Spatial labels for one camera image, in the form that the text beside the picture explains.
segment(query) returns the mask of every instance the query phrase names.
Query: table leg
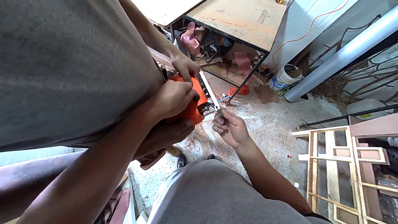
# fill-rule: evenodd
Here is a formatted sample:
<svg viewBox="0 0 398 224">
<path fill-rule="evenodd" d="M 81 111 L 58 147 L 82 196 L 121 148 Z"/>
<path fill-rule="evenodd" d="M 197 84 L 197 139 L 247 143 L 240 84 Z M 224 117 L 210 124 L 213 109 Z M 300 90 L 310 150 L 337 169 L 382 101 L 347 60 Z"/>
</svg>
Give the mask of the table leg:
<svg viewBox="0 0 398 224">
<path fill-rule="evenodd" d="M 236 96 L 236 94 L 239 92 L 239 90 L 243 87 L 243 85 L 246 84 L 246 82 L 250 79 L 250 77 L 254 74 L 254 72 L 260 67 L 260 65 L 263 63 L 265 58 L 267 57 L 267 54 L 263 55 L 260 58 L 260 61 L 254 66 L 254 68 L 250 71 L 249 75 L 246 77 L 246 79 L 242 82 L 242 84 L 238 87 L 238 89 L 235 91 L 235 93 L 229 98 L 227 104 L 231 102 L 231 100 Z"/>
</svg>

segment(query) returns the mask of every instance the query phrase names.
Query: wooden frame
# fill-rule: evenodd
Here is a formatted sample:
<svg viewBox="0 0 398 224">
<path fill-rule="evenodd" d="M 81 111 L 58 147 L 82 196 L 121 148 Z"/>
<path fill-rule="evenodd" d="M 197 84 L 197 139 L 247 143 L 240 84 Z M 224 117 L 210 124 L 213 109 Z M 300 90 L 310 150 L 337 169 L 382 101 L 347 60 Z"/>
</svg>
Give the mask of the wooden frame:
<svg viewBox="0 0 398 224">
<path fill-rule="evenodd" d="M 336 131 L 345 131 L 347 146 L 336 146 Z M 325 133 L 325 157 L 318 156 L 318 133 L 322 132 Z M 293 132 L 292 136 L 309 137 L 307 201 L 314 212 L 317 212 L 317 199 L 320 198 L 329 203 L 329 219 L 338 223 L 368 224 L 368 221 L 370 221 L 377 224 L 386 224 L 380 220 L 382 218 L 381 216 L 377 216 L 378 219 L 370 217 L 370 213 L 377 214 L 377 212 L 380 212 L 380 207 L 378 201 L 373 205 L 369 205 L 367 200 L 374 199 L 375 195 L 377 196 L 377 192 L 374 190 L 368 191 L 367 188 L 377 189 L 377 191 L 384 190 L 393 193 L 398 193 L 398 189 L 380 186 L 374 183 L 363 182 L 361 176 L 361 165 L 364 163 L 389 165 L 385 149 L 380 147 L 368 147 L 367 144 L 359 143 L 358 137 L 351 136 L 350 126 Z M 326 160 L 328 198 L 324 198 L 317 194 L 318 160 Z M 340 203 L 337 161 L 349 163 L 354 208 Z"/>
</svg>

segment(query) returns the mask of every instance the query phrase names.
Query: sneaker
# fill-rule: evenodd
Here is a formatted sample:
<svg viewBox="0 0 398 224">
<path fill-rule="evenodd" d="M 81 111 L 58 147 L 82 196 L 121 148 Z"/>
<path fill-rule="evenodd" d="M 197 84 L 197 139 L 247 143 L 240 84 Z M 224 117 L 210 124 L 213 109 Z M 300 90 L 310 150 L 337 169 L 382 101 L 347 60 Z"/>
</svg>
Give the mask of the sneaker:
<svg viewBox="0 0 398 224">
<path fill-rule="evenodd" d="M 187 158 L 185 158 L 184 154 L 181 154 L 177 160 L 177 169 L 182 168 L 187 165 Z"/>
<path fill-rule="evenodd" d="M 210 154 L 209 157 L 207 158 L 207 160 L 210 160 L 210 159 L 216 159 L 216 156 L 214 154 Z"/>
</svg>

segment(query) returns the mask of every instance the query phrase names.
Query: white bucket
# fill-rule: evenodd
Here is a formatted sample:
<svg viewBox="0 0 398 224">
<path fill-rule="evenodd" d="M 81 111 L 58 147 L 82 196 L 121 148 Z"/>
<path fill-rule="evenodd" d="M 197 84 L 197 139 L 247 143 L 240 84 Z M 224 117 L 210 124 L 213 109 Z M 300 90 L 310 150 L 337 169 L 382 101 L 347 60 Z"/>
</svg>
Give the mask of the white bucket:
<svg viewBox="0 0 398 224">
<path fill-rule="evenodd" d="M 269 87 L 273 90 L 281 91 L 284 88 L 288 87 L 289 85 L 299 81 L 302 79 L 302 75 L 296 78 L 290 77 L 286 71 L 285 67 L 283 66 L 267 83 Z"/>
</svg>

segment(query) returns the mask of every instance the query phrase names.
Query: metal pipe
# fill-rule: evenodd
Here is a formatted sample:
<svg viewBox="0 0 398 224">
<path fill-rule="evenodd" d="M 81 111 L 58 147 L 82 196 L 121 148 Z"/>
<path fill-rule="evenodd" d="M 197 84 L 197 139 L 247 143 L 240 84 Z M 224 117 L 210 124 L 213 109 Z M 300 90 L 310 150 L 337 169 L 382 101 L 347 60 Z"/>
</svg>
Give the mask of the metal pipe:
<svg viewBox="0 0 398 224">
<path fill-rule="evenodd" d="M 288 102 L 297 102 L 302 95 L 315 88 L 397 30 L 398 6 L 395 6 L 381 19 L 362 31 L 362 33 L 351 40 L 346 46 L 302 79 L 299 84 L 284 95 L 285 99 Z"/>
</svg>

